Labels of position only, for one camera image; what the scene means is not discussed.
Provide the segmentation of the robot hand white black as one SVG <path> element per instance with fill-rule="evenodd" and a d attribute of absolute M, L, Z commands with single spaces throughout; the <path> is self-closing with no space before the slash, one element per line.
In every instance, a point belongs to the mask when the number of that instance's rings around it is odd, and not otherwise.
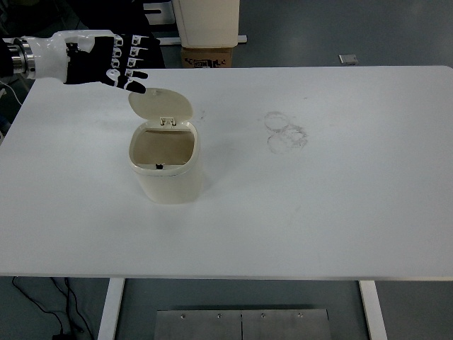
<path fill-rule="evenodd" d="M 160 42 L 154 36 L 110 30 L 65 30 L 48 38 L 24 37 L 33 54 L 34 79 L 63 84 L 102 83 L 143 94 L 148 69 L 163 69 Z"/>

